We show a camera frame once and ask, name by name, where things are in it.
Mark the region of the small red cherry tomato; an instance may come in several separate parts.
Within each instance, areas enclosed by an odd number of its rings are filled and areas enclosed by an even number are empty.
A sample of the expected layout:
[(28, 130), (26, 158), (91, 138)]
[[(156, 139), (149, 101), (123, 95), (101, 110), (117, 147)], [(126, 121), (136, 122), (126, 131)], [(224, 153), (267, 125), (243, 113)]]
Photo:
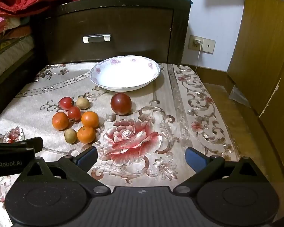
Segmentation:
[(61, 109), (68, 111), (71, 107), (73, 107), (74, 101), (71, 97), (63, 97), (58, 105)]

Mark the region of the orange tangerine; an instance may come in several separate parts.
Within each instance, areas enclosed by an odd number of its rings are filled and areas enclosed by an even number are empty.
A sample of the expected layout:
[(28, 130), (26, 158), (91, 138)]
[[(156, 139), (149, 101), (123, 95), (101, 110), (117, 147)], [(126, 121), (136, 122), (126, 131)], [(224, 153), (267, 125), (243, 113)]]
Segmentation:
[(57, 112), (52, 118), (52, 125), (59, 131), (66, 129), (69, 126), (69, 119), (66, 113)]
[(81, 116), (81, 122), (86, 127), (97, 128), (99, 126), (98, 114), (92, 111), (84, 112)]
[(92, 127), (83, 126), (77, 131), (77, 138), (83, 144), (90, 144), (96, 138), (96, 132)]

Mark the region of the stacked folded bedding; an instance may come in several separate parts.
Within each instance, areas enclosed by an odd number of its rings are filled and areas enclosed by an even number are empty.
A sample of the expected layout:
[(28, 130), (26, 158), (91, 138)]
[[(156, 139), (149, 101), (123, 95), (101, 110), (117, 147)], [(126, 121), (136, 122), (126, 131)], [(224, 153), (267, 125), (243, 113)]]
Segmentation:
[(29, 22), (29, 17), (0, 17), (0, 77), (34, 48)]

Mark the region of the greenish beige longan fruit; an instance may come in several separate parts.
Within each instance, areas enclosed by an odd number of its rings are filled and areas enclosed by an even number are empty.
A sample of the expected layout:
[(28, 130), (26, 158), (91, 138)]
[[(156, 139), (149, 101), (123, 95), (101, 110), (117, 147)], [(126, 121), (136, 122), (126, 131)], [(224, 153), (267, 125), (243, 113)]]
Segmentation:
[(68, 144), (74, 144), (77, 141), (77, 133), (71, 128), (65, 130), (64, 137)]

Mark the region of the floral embroidered table cloth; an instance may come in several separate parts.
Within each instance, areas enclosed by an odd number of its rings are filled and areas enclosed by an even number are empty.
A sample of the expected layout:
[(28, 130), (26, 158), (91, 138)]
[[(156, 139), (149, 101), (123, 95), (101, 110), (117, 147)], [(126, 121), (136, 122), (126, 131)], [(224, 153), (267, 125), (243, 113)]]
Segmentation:
[(98, 158), (87, 177), (113, 191), (112, 200), (95, 200), (88, 226), (202, 225), (189, 207), (169, 190), (194, 174), (185, 150), (193, 147), (206, 155), (236, 161), (238, 155), (220, 112), (204, 84), (188, 67), (162, 65), (160, 76), (148, 86), (130, 92), (132, 113), (115, 114), (113, 93), (90, 81), (92, 64), (47, 66), (37, 75), (27, 71), (6, 82), (0, 97), (8, 105), (0, 114), (2, 141), (39, 136), (39, 156), (57, 161), (76, 156), (89, 145), (68, 144), (52, 126), (63, 97), (86, 98), (99, 116), (93, 146)]

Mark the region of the dark wooden nightstand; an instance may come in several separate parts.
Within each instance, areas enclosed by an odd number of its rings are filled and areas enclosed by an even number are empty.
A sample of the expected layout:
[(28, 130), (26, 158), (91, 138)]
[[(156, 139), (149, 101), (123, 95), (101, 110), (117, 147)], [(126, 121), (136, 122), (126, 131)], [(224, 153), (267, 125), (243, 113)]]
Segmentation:
[[(188, 0), (80, 0), (30, 18), (34, 50), (48, 65), (101, 61), (119, 55), (180, 64), (191, 4)], [(85, 44), (85, 35), (111, 34)]]

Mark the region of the white wall socket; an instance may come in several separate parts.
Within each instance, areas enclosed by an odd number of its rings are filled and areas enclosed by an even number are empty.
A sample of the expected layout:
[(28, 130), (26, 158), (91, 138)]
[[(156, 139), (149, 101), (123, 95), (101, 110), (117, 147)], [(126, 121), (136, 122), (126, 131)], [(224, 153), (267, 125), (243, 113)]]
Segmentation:
[(195, 51), (202, 51), (213, 54), (215, 48), (215, 41), (207, 38), (191, 35), (189, 38), (188, 49)]

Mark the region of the orange tangerine front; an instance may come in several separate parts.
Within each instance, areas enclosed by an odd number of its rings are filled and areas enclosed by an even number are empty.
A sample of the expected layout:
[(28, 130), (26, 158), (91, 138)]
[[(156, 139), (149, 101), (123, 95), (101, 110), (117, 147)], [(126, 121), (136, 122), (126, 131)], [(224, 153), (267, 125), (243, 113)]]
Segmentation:
[(83, 126), (77, 131), (77, 138), (83, 144), (90, 144), (96, 138), (96, 132), (92, 127)]

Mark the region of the white floral porcelain bowl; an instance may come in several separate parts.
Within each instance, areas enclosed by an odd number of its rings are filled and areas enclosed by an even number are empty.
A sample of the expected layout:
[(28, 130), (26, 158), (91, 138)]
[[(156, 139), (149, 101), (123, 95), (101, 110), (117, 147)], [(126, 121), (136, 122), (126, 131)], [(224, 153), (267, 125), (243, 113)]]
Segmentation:
[(115, 56), (97, 63), (90, 71), (90, 80), (103, 89), (130, 92), (156, 80), (160, 65), (152, 59), (137, 56)]

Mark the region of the wooden wardrobe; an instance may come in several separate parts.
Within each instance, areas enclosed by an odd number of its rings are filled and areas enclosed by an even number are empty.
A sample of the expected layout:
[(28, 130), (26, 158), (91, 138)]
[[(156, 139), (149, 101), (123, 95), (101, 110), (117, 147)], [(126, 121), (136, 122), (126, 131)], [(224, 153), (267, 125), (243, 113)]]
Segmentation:
[(284, 169), (284, 0), (245, 0), (228, 75), (255, 110)]

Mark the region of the large dark red tomato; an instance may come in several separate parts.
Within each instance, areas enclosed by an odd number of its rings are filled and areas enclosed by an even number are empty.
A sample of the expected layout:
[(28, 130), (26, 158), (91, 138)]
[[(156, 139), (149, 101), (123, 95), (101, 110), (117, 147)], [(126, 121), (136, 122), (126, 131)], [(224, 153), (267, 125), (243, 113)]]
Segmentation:
[(124, 93), (116, 93), (111, 98), (111, 109), (120, 116), (127, 115), (131, 112), (131, 98)]

